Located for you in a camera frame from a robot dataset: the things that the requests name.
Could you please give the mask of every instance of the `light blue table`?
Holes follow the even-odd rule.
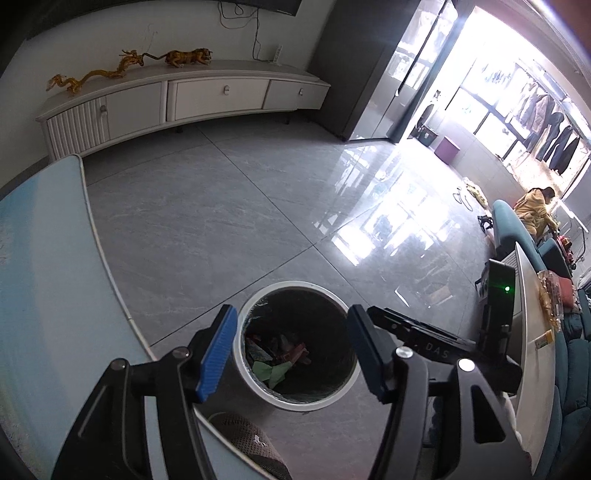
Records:
[[[154,359],[113,282],[72,155],[0,202],[0,423],[39,480],[117,357]],[[155,399],[146,408],[152,473],[166,479]],[[196,417],[219,479],[269,478]]]

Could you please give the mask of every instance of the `screw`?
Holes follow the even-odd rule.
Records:
[[[400,358],[411,358],[413,354],[413,349],[407,346],[399,346],[396,349],[396,355],[398,355]]]
[[[123,370],[125,368],[125,360],[123,358],[116,358],[111,362],[111,368],[113,370]]]
[[[185,346],[178,346],[173,350],[173,357],[182,360],[189,356],[189,349]]]
[[[472,370],[474,370],[476,368],[476,365],[474,364],[474,362],[472,360],[470,360],[469,358],[460,358],[457,366],[459,366],[462,370],[464,370],[464,372],[471,372]]]

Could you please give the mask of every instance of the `hanging jacket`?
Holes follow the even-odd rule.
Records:
[[[544,121],[546,120],[546,108],[548,107],[548,95],[542,95],[538,102],[535,104],[534,113],[527,122],[527,129],[533,133],[542,133],[545,127]]]
[[[561,112],[554,112],[548,117],[548,124],[550,126],[550,132],[548,132],[548,138],[544,142],[544,145],[540,148],[540,151],[535,156],[538,160],[542,160],[544,155],[550,148],[552,142],[558,137],[560,133],[560,124],[564,122],[564,114]]]
[[[527,124],[530,121],[531,116],[534,114],[535,104],[538,103],[539,98],[536,89],[534,89],[530,97],[525,101],[525,106],[521,111],[521,115],[517,119],[524,128],[527,128]]]
[[[564,153],[562,154],[562,157],[560,157],[560,162],[556,167],[558,175],[562,175],[569,167],[570,161],[573,159],[573,155],[577,151],[580,140],[581,139],[579,137],[575,138],[571,143],[569,143],[569,146],[564,149]]]
[[[554,141],[550,149],[546,152],[546,155],[544,155],[544,160],[548,160],[554,152],[554,155],[552,155],[552,160],[550,160],[550,165],[548,166],[550,170],[554,169],[558,164],[558,161],[564,152],[564,148],[566,147],[572,132],[573,127],[570,125],[565,127],[564,130],[561,131],[558,138]]]

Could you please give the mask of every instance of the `woman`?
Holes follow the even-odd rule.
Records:
[[[558,224],[548,213],[546,205],[556,196],[552,187],[545,189],[531,189],[513,207],[526,230],[530,233],[534,242],[544,234],[546,226],[555,232],[558,230]]]

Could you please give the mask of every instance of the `teal sofa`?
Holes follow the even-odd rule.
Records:
[[[505,258],[518,243],[536,272],[554,271],[571,278],[554,239],[537,247],[513,209],[502,200],[492,206],[497,258]],[[556,380],[550,425],[534,478],[545,479],[569,463],[582,436],[591,431],[591,310],[579,290],[582,313],[567,313],[556,336]]]

